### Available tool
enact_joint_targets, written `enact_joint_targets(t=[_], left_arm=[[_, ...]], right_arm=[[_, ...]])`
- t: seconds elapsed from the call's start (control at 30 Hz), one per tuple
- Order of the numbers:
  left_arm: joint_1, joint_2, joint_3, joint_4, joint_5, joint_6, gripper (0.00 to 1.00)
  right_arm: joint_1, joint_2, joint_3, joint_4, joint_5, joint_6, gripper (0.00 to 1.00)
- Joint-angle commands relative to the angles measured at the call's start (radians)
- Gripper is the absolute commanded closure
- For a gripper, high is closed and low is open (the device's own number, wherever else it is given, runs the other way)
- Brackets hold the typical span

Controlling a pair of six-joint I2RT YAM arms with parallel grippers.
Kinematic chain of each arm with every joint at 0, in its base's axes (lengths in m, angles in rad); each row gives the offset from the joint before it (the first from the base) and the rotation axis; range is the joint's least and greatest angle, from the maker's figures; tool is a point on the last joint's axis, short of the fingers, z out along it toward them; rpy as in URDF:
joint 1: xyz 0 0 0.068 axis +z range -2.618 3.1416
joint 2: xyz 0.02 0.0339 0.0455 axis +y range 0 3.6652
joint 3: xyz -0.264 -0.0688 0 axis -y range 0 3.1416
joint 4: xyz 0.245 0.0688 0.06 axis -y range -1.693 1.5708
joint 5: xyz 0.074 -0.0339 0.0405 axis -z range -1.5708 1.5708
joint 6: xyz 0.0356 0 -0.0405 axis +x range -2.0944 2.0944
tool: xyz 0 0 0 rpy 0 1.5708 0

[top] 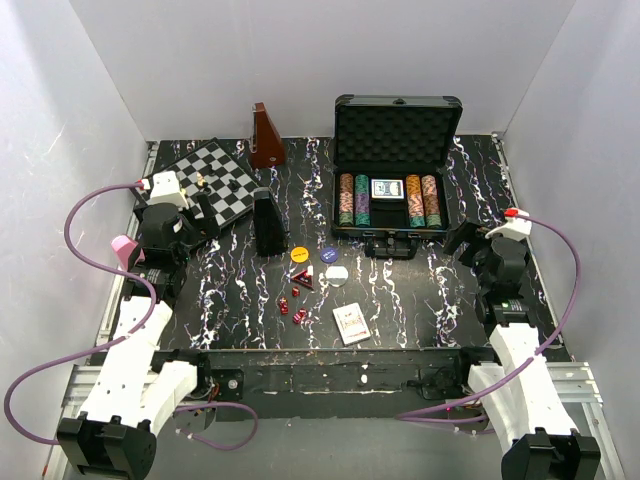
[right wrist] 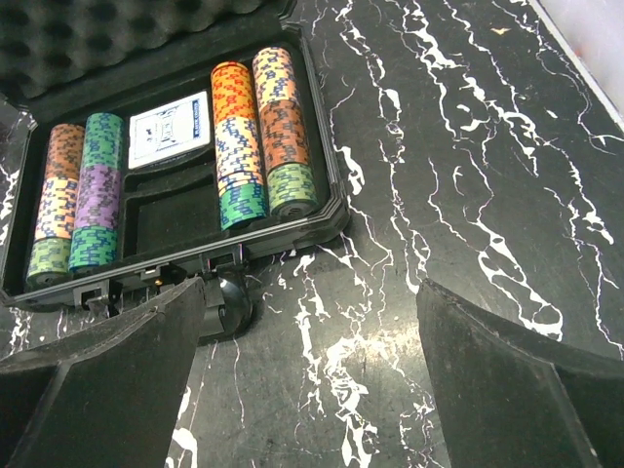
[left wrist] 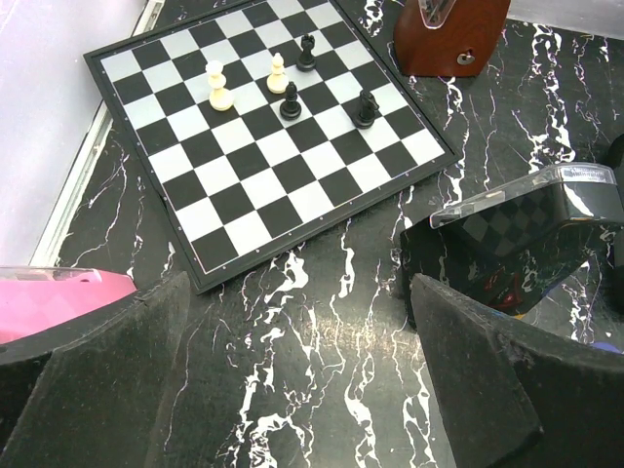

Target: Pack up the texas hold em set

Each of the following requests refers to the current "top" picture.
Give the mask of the red playing card deck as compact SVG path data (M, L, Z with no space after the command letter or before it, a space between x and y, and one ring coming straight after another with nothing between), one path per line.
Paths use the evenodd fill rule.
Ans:
M351 303L333 310L342 342L350 346L368 340L371 332L358 303Z

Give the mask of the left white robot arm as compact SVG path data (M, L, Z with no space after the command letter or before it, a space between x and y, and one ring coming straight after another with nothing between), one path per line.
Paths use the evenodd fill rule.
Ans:
M60 421L56 436L82 475L143 479L151 469L157 435L184 399L200 400L213 386L210 364L191 350L155 360L161 334L186 281L197 232L171 203L146 206L140 239L126 254L126 280L116 332L125 340L105 357L94 387L74 418Z

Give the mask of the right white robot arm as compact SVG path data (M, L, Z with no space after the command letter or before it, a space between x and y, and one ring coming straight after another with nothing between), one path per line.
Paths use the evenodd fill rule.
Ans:
M494 229L464 221L447 234L445 253L459 251L478 281L475 311L496 358L457 367L453 387L464 397L480 396L500 440L503 478L593 479L600 448L566 412L520 293L530 232L530 221L514 214Z

